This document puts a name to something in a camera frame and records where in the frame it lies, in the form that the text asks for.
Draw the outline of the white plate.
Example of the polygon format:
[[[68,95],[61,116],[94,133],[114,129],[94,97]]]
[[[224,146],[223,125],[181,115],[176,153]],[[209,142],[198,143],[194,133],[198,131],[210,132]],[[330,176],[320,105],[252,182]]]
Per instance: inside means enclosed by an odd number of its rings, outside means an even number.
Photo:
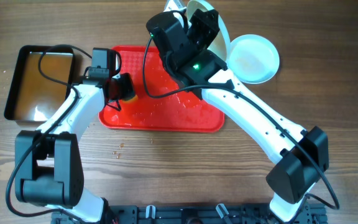
[[[226,62],[241,82],[254,85],[269,81],[280,68],[276,47],[265,37],[255,34],[235,38]]]
[[[190,0],[187,4],[188,20],[190,20],[190,18],[197,9],[200,9],[205,12],[213,10],[214,7],[208,1],[205,0]],[[208,50],[212,51],[223,61],[226,61],[230,51],[231,40],[229,37],[229,32],[227,31],[227,28],[221,16],[218,17],[218,26],[220,31],[218,32],[216,38],[209,45]]]

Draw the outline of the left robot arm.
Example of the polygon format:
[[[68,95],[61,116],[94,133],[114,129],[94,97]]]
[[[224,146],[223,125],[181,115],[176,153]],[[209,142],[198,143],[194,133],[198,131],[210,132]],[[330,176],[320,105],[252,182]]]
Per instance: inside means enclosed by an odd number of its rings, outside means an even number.
[[[90,121],[110,102],[131,100],[134,85],[128,73],[86,77],[72,85],[70,95],[58,111],[35,131],[21,131],[15,139],[15,168],[6,189],[9,210],[11,189],[18,201],[46,207],[80,223],[116,223],[105,198],[84,188],[78,141]]]

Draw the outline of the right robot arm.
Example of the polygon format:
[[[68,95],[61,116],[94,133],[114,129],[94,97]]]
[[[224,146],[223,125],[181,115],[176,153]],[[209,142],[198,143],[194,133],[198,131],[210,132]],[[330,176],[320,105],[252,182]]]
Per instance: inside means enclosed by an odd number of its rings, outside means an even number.
[[[218,12],[161,12],[147,21],[150,42],[180,91],[190,91],[229,116],[266,153],[274,167],[266,181],[274,192],[271,212],[292,222],[329,166],[328,137],[319,127],[305,130],[247,89],[226,62],[209,49],[219,32]]]

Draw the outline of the white plate top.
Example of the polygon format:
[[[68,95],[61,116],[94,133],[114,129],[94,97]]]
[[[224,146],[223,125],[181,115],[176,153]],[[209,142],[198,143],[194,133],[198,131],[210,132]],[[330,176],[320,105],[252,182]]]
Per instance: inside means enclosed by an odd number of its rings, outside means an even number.
[[[276,47],[265,37],[255,34],[235,38],[226,62],[241,82],[254,85],[269,81],[280,68]]]

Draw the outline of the orange green sponge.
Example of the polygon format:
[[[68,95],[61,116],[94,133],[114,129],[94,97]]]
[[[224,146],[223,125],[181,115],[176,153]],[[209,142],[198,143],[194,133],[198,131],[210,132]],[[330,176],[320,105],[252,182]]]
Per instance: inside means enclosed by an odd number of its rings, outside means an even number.
[[[138,100],[138,96],[134,95],[132,98],[126,99],[126,100],[122,100],[123,103],[133,103],[135,101]]]

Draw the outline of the black water basin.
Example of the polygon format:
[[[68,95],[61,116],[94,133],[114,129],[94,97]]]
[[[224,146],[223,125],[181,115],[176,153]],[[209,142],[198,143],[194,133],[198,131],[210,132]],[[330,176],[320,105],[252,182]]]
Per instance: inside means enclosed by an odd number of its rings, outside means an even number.
[[[4,117],[11,121],[44,122],[63,104],[70,89],[44,78],[38,63],[49,49],[42,45],[25,45],[18,54]],[[42,57],[42,71],[47,76],[71,83],[75,69],[75,54],[69,47],[53,49]]]

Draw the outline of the red plastic tray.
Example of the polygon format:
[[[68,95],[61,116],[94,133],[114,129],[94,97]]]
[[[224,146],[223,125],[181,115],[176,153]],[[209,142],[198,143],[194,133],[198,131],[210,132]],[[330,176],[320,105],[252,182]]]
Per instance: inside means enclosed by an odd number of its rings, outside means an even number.
[[[192,93],[181,92],[161,99],[146,94],[142,79],[144,46],[118,45],[113,49],[121,54],[121,72],[131,76],[137,97],[121,101],[121,111],[105,107],[98,115],[105,127],[197,133],[213,133],[221,129],[224,113]]]

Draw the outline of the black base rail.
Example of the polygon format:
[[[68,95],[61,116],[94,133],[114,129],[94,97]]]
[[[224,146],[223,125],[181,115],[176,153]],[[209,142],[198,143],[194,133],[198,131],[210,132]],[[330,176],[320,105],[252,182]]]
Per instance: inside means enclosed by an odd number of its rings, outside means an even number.
[[[115,215],[113,223],[308,223],[328,224],[325,206],[305,202],[296,218],[281,222],[270,211],[267,203],[247,203],[236,206],[208,207],[136,207],[135,205],[111,206]],[[53,213],[50,223],[80,223],[61,213]]]

